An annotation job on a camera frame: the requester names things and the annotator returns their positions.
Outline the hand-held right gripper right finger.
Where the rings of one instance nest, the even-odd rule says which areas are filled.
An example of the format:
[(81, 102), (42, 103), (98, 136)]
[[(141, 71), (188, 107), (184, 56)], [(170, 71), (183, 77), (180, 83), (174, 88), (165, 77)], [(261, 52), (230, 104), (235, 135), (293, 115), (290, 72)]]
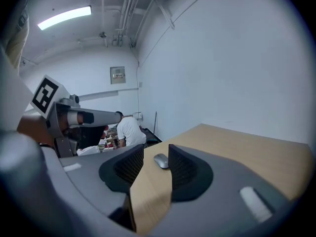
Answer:
[(237, 161), (169, 145), (171, 204), (155, 237), (263, 237), (287, 217), (291, 202)]

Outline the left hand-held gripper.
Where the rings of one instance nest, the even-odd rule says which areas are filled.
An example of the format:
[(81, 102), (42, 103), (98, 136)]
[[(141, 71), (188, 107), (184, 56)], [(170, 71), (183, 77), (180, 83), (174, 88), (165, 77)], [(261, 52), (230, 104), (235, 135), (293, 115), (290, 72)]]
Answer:
[[(45, 119), (60, 158), (75, 156), (77, 149), (98, 145), (106, 126), (120, 122), (120, 114), (115, 112), (71, 109), (80, 107), (79, 97), (71, 95), (62, 84), (47, 75), (39, 83), (30, 104)], [(71, 128), (70, 138), (60, 127), (62, 117), (67, 118)]]

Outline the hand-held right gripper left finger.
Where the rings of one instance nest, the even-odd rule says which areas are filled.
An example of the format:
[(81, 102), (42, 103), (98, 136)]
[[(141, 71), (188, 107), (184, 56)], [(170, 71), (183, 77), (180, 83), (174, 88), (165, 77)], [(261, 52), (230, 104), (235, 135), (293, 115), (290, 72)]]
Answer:
[(67, 172), (71, 182), (87, 201), (106, 216), (125, 210), (130, 188), (143, 166), (142, 145), (104, 153), (61, 158), (63, 167), (79, 164)]

